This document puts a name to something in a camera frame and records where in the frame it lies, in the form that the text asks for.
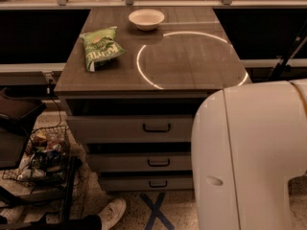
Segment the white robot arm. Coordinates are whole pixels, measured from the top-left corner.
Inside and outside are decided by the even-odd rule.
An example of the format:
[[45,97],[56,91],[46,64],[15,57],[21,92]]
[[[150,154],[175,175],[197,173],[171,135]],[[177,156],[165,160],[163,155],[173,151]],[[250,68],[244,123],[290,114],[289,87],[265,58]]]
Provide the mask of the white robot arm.
[[293,230],[288,183],[307,171],[307,80],[210,95],[194,119],[200,230]]

